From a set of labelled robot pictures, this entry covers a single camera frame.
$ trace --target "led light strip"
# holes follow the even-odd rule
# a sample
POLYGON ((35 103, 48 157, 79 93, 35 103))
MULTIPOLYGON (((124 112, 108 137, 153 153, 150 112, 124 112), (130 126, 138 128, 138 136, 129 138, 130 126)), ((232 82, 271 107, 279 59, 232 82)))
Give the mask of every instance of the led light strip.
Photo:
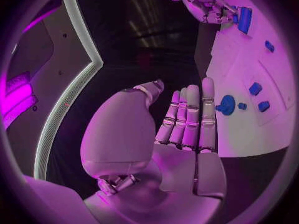
POLYGON ((92 62, 87 65, 66 88, 46 121, 41 132, 35 156, 35 179, 46 180, 50 151, 59 126, 77 96, 103 66, 102 58, 87 30, 76 0, 64 0, 64 4, 72 25, 92 62))

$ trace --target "purple light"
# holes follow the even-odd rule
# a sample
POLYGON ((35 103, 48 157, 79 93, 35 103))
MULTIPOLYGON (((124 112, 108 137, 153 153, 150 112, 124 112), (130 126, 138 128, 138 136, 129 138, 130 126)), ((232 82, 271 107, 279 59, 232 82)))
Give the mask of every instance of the purple light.
POLYGON ((17 89, 18 87, 29 83, 30 81, 30 73, 26 71, 10 80, 7 81, 6 85, 6 94, 12 92, 13 90, 17 89))
POLYGON ((29 96, 19 104, 17 104, 13 109, 11 109, 3 119, 4 127, 7 129, 12 122, 16 120, 23 112, 25 112, 28 108, 34 105, 38 101, 36 96, 29 96))
POLYGON ((54 13, 56 9, 53 9, 47 13, 45 13, 44 15, 38 17, 37 19, 35 19, 34 21, 32 21, 23 31, 23 33, 27 32, 28 30, 30 30, 32 27, 34 27, 36 24, 38 24, 40 21, 44 20, 47 16, 51 15, 52 13, 54 13))
POLYGON ((6 115, 7 112, 20 103, 22 100, 27 98, 33 93, 31 84, 25 84, 20 86, 18 89, 10 92, 4 99, 2 104, 2 113, 6 115))

